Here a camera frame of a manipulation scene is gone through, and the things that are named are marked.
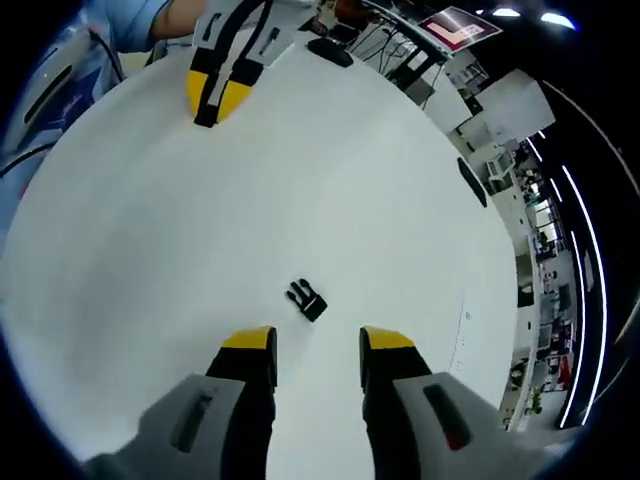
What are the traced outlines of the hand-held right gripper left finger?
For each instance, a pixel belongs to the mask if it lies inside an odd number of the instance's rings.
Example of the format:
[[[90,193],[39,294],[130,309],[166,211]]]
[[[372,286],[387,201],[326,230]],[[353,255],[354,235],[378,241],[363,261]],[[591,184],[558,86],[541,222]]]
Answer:
[[[263,479],[276,416],[277,330],[239,330],[203,375],[141,416],[134,438],[86,461],[88,479]]]

